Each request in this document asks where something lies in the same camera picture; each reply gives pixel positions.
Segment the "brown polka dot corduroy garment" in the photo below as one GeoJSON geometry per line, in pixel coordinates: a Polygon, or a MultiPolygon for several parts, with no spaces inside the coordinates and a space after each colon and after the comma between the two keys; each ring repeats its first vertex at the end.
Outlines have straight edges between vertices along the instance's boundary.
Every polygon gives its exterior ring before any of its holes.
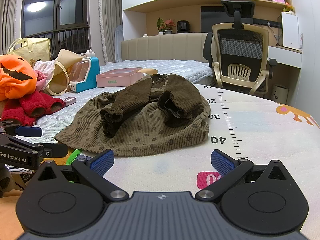
{"type": "Polygon", "coordinates": [[[146,75],[114,93],[88,100],[55,135],[70,148],[119,157],[160,154],[208,139],[210,105],[187,79],[146,75]]]}

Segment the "red knitted garment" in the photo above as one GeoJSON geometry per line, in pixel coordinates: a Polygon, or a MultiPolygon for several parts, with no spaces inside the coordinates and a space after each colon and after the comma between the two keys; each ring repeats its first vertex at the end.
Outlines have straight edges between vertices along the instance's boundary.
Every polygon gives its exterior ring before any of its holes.
{"type": "Polygon", "coordinates": [[[23,126],[34,126],[37,119],[44,115],[51,115],[65,107],[60,98],[35,91],[20,99],[8,99],[1,120],[13,121],[23,126]]]}

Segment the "white height chart play mat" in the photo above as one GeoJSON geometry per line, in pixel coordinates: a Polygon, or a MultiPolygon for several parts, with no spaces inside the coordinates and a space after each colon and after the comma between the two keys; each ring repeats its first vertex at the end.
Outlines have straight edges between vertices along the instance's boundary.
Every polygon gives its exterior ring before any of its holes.
{"type": "Polygon", "coordinates": [[[210,102],[209,137],[199,145],[167,153],[115,159],[105,178],[128,193],[198,191],[214,180],[210,156],[220,149],[255,164],[280,160],[308,204],[302,233],[319,239],[319,128],[310,119],[279,114],[273,101],[209,86],[197,86],[210,102]]]}

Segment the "orange pumpkin plush costume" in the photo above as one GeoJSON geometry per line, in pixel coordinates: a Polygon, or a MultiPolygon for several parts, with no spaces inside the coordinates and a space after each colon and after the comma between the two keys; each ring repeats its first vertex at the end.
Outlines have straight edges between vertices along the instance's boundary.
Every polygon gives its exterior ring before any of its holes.
{"type": "Polygon", "coordinates": [[[19,99],[36,90],[37,76],[23,57],[1,55],[0,96],[1,101],[19,99]]]}

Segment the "brown kraft paper bag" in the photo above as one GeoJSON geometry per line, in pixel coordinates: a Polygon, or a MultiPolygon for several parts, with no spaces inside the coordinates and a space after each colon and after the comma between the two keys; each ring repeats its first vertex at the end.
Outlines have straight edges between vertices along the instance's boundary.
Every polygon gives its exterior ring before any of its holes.
{"type": "Polygon", "coordinates": [[[52,96],[64,94],[68,90],[69,72],[73,65],[82,61],[83,58],[83,56],[70,50],[60,49],[54,62],[53,77],[49,81],[45,91],[52,96]]]}

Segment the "pink white clothing pile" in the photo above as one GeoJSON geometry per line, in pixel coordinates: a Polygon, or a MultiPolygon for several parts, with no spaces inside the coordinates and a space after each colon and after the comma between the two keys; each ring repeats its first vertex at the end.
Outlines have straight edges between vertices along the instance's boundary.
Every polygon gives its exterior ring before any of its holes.
{"type": "Polygon", "coordinates": [[[36,90],[40,92],[44,90],[53,78],[55,69],[54,61],[37,61],[33,67],[36,74],[36,90]]]}

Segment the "blue white toy case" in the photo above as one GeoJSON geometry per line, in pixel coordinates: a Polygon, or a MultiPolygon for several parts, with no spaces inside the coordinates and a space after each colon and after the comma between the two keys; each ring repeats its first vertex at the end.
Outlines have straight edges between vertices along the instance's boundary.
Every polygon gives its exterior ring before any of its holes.
{"type": "Polygon", "coordinates": [[[72,67],[69,87],[76,93],[97,87],[96,76],[100,74],[97,57],[85,58],[72,67]]]}

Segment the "pink rectangular gift box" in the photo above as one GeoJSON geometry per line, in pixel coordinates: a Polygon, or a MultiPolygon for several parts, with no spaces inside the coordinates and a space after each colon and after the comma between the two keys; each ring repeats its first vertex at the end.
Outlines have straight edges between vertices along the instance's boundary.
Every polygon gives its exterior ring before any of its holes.
{"type": "Polygon", "coordinates": [[[97,87],[127,87],[141,79],[144,74],[138,68],[113,69],[96,76],[97,87]]]}

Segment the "beige black office chair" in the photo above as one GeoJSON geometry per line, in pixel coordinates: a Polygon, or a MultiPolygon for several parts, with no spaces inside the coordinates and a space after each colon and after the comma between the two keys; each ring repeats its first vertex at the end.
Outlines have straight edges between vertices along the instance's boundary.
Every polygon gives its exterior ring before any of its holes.
{"type": "Polygon", "coordinates": [[[261,27],[243,23],[254,15],[254,3],[244,0],[221,0],[232,22],[212,26],[207,34],[203,57],[208,60],[219,88],[249,95],[268,93],[276,59],[268,58],[269,33],[261,27]]]}

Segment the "dark window with railing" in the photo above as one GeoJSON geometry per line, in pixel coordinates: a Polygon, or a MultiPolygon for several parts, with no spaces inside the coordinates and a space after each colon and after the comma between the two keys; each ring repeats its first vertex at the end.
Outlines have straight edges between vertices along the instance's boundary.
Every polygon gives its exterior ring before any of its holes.
{"type": "Polygon", "coordinates": [[[81,54],[91,49],[88,0],[23,0],[22,37],[50,39],[51,58],[61,49],[81,54]]]}

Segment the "beige upholstered bed headboard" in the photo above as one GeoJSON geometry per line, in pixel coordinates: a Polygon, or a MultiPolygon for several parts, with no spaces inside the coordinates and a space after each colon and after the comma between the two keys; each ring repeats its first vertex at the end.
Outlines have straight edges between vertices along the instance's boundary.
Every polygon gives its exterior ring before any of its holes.
{"type": "Polygon", "coordinates": [[[206,33],[183,33],[140,37],[121,42],[121,60],[194,60],[203,57],[206,33]]]}

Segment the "white box on desk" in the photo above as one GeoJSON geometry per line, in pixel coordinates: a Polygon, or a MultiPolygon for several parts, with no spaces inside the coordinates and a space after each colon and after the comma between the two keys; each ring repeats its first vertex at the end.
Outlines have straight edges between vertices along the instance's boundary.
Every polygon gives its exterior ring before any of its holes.
{"type": "Polygon", "coordinates": [[[298,17],[282,12],[278,17],[279,45],[293,50],[300,50],[300,32],[298,17]]]}

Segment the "black round speaker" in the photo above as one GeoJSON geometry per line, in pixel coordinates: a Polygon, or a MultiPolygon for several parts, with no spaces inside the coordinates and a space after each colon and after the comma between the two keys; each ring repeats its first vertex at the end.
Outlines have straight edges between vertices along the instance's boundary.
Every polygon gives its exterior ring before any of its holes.
{"type": "Polygon", "coordinates": [[[189,33],[190,32],[190,23],[186,20],[180,20],[176,24],[176,32],[180,33],[189,33]]]}

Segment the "potted red green plant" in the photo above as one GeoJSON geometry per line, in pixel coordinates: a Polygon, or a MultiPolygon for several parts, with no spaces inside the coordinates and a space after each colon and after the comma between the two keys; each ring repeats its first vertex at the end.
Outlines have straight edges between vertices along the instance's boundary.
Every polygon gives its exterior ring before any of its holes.
{"type": "Polygon", "coordinates": [[[157,20],[157,28],[159,33],[172,34],[173,27],[175,26],[176,24],[172,19],[164,21],[163,18],[159,17],[157,20]]]}

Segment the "white curtain right of window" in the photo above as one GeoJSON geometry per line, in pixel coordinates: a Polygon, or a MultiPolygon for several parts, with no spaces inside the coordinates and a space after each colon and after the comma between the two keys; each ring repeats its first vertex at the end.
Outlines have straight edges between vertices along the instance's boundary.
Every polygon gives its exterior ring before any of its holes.
{"type": "Polygon", "coordinates": [[[105,63],[115,62],[115,34],[122,24],[121,0],[98,0],[101,45],[105,63]]]}

